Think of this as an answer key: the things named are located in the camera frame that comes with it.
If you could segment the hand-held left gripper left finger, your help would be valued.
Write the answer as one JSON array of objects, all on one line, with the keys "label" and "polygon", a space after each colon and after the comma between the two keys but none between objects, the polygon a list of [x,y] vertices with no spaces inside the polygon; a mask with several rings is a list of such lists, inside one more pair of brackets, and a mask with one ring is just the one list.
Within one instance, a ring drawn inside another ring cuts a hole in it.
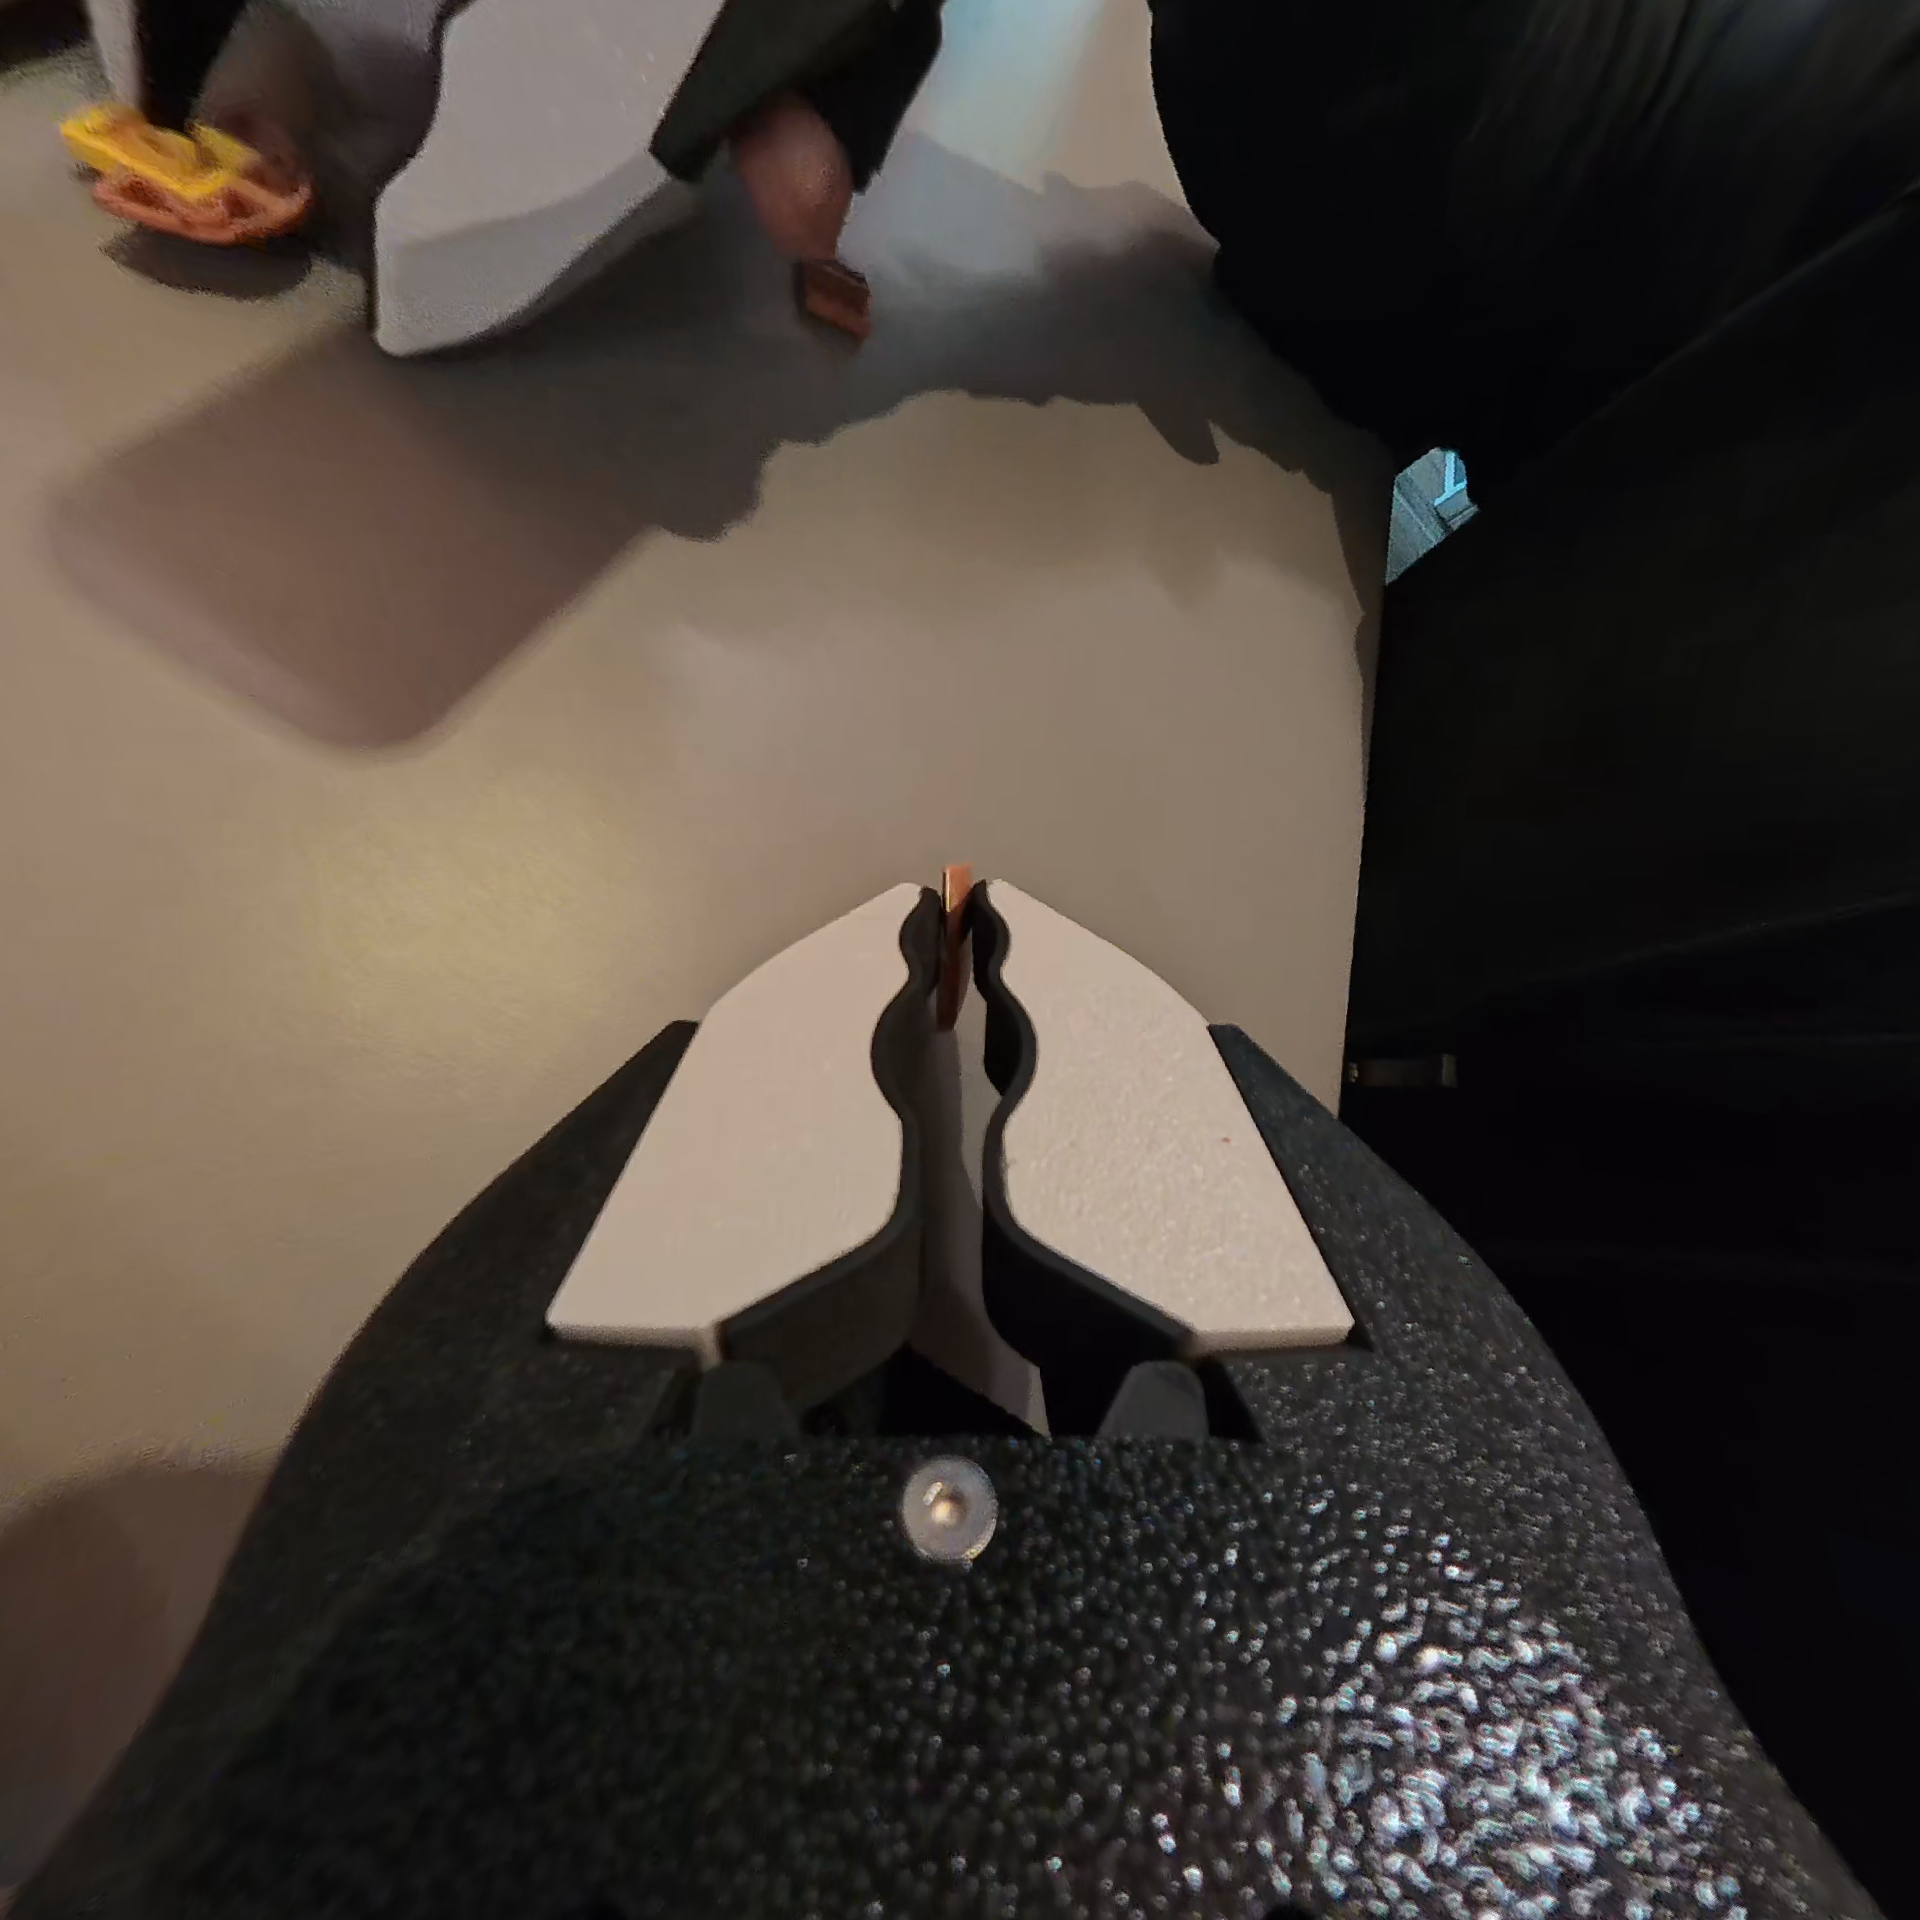
[{"label": "hand-held left gripper left finger", "polygon": [[720,1346],[725,1327],[875,1239],[904,1124],[879,1018],[922,889],[888,889],[742,977],[698,1025],[546,1307],[591,1345]]}]

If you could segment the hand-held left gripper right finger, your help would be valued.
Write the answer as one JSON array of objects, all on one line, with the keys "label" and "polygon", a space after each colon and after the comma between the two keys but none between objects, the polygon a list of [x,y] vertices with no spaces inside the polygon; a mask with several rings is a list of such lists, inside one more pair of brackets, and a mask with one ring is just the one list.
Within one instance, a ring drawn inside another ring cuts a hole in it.
[{"label": "hand-held left gripper right finger", "polygon": [[1181,1352],[1346,1343],[1352,1312],[1189,999],[1015,886],[982,889],[981,942],[1015,1018],[1012,1227]]}]

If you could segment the brown curved brick piece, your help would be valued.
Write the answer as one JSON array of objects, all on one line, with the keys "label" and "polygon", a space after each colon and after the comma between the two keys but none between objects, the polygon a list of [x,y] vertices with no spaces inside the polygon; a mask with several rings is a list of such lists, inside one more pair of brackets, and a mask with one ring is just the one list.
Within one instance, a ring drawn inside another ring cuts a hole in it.
[{"label": "brown curved brick piece", "polygon": [[211,127],[173,134],[98,103],[59,124],[66,155],[101,210],[120,224],[208,249],[250,249],[298,234],[315,187],[298,159]]}]

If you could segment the grey desk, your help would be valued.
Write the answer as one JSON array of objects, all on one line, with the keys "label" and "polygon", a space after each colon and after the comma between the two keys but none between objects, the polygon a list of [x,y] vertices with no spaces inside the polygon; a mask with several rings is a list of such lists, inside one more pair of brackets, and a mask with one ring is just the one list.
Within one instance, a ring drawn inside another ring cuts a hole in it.
[{"label": "grey desk", "polygon": [[274,1455],[471,1193],[966,860],[1333,1098],[1388,471],[1216,297],[1146,6],[971,6],[806,326],[734,194],[486,351],[200,291],[4,73],[4,1521]]}]

